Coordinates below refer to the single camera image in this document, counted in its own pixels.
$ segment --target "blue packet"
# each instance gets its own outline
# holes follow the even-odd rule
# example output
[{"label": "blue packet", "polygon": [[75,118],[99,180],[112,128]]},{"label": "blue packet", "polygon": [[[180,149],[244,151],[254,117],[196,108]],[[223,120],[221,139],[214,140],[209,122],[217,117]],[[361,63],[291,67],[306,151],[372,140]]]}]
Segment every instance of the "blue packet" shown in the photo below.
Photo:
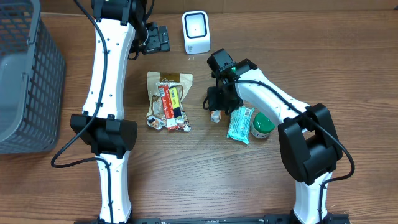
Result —
[{"label": "blue packet", "polygon": [[227,138],[232,138],[249,144],[250,120],[254,108],[242,106],[231,113]]}]

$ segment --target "red label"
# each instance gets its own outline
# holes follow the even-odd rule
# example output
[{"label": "red label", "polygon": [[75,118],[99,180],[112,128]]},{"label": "red label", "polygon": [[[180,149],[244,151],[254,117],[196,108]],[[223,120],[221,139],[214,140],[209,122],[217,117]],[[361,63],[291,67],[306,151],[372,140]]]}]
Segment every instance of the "red label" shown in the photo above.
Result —
[{"label": "red label", "polygon": [[[162,97],[164,114],[166,115],[166,120],[173,119],[172,123],[175,123],[174,119],[174,112],[172,106],[172,100],[170,97],[169,86],[168,85],[161,85],[158,87],[160,97]],[[169,126],[169,122],[167,122],[167,129],[172,130],[178,128],[177,125]]]}]

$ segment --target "food package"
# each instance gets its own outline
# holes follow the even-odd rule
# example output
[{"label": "food package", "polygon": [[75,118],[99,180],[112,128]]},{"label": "food package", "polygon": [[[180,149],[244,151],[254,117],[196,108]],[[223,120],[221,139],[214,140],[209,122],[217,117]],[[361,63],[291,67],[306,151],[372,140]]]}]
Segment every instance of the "food package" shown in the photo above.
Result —
[{"label": "food package", "polygon": [[148,72],[147,87],[150,101],[147,124],[157,130],[191,131],[181,102],[192,86],[191,74]]},{"label": "food package", "polygon": [[250,109],[245,106],[234,110],[231,113],[231,121],[226,137],[249,144],[250,119],[253,112],[254,108]]}]

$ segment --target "gray plastic basket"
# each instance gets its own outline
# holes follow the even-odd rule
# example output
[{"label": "gray plastic basket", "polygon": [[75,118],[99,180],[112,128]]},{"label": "gray plastic basket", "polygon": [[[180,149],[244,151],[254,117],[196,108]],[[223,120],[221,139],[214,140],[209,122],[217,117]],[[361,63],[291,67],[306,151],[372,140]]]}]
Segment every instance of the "gray plastic basket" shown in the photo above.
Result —
[{"label": "gray plastic basket", "polygon": [[0,0],[0,154],[54,148],[65,70],[39,0]]}]

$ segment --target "small white box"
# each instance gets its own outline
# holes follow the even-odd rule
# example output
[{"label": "small white box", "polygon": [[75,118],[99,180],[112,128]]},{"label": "small white box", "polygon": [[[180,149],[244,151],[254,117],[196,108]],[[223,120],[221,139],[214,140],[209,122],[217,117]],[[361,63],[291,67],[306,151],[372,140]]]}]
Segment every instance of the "small white box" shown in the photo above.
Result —
[{"label": "small white box", "polygon": [[204,11],[184,13],[182,27],[187,54],[200,54],[210,50],[209,20]]}]

